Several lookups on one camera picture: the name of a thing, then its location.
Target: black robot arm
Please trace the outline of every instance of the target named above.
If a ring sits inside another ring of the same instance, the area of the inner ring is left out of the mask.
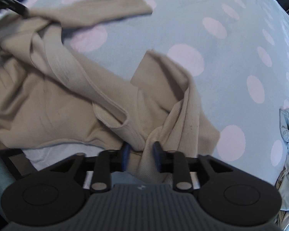
[[[157,170],[171,173],[168,184],[116,184],[110,174],[126,170],[130,145],[98,157],[78,153],[9,186],[2,208],[11,221],[6,231],[173,230],[278,231],[279,192],[267,182],[211,156],[186,158],[152,152]],[[94,171],[90,190],[82,188]],[[199,189],[193,189],[196,172]]]

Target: bed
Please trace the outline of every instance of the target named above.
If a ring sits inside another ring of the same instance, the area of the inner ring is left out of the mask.
[[[221,132],[213,156],[274,184],[287,153],[279,109],[289,107],[289,16],[275,0],[145,1],[152,15],[64,32],[64,44],[127,80],[147,49],[167,54],[191,72],[204,113]],[[101,150],[68,143],[23,151],[40,170]]]

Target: beige sweater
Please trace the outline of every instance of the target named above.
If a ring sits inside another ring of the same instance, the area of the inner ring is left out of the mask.
[[[202,112],[190,73],[147,51],[130,82],[61,42],[64,27],[152,13],[143,0],[84,0],[0,20],[0,141],[9,148],[64,142],[133,147],[128,171],[162,182],[152,144],[211,154],[219,132]]]

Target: beige garment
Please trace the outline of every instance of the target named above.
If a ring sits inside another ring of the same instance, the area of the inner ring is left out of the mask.
[[[189,157],[211,154],[219,132],[188,71],[147,51],[128,82],[62,45],[62,27],[147,13],[143,0],[85,0],[0,20],[0,141],[9,148],[80,142],[119,149],[124,140],[133,147],[128,171],[146,182],[165,180],[152,157],[157,140]]]

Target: metal pin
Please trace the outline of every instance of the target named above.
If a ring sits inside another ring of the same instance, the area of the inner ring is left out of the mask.
[[[91,188],[96,190],[96,191],[102,191],[107,188],[107,185],[103,182],[95,182],[91,185]]]
[[[181,182],[176,184],[176,187],[179,190],[188,190],[188,189],[190,189],[192,187],[192,184],[187,182],[187,181],[181,181]]]

